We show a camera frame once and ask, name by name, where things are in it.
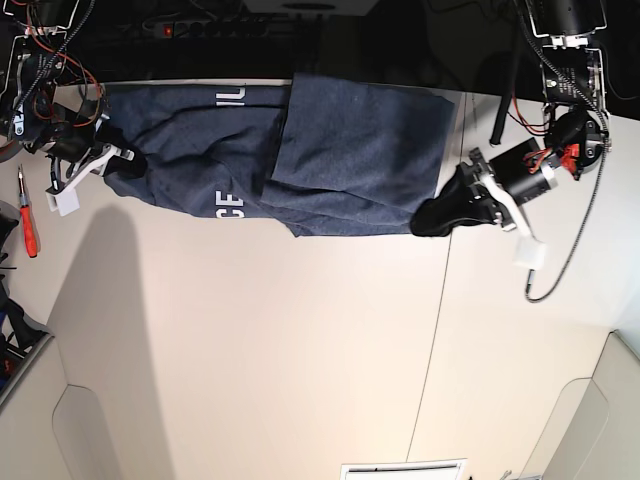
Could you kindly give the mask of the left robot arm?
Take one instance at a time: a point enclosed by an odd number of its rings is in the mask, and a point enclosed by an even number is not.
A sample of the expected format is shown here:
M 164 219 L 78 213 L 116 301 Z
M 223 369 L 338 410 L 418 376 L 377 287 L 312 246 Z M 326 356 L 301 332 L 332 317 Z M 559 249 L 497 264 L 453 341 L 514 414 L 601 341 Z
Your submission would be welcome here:
M 508 76 L 489 143 L 500 144 L 508 118 L 530 137 L 491 160 L 472 149 L 440 194 L 413 215 L 415 236 L 446 237 L 459 226 L 486 224 L 522 229 L 516 218 L 521 206 L 554 188 L 557 169 L 579 180 L 610 148 L 603 56 L 591 44 L 607 25 L 602 3 L 516 1 L 512 12 L 517 23 Z M 516 80 L 526 49 L 539 61 L 539 124 L 527 121 L 518 107 Z

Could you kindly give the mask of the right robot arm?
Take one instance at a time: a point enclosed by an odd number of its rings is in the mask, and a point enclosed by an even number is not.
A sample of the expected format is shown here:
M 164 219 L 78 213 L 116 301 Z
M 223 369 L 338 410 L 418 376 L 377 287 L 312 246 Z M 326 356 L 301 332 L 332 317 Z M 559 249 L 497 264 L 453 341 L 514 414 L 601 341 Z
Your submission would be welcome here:
M 1 4 L 1 160 L 43 152 L 54 184 L 60 165 L 74 174 L 107 148 L 101 176 L 139 178 L 141 152 L 109 123 L 106 90 L 69 46 L 89 20 L 92 1 L 4 1 Z

